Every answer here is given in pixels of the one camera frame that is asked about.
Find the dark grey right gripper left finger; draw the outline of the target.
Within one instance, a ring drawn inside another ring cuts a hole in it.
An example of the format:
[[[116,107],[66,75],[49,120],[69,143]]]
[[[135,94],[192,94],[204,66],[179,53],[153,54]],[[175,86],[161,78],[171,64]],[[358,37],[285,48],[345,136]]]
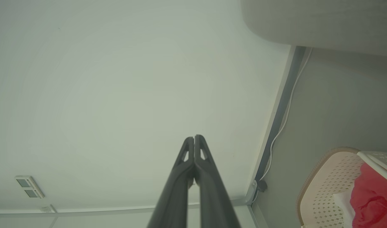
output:
[[[194,180],[194,138],[184,140],[148,228],[186,228],[188,193]]]

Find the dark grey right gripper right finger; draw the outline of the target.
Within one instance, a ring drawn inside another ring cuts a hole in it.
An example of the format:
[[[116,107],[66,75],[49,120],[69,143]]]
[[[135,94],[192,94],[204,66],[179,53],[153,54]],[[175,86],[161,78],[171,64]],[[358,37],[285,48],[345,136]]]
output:
[[[194,140],[195,181],[200,189],[202,228],[240,228],[228,193],[202,135]]]

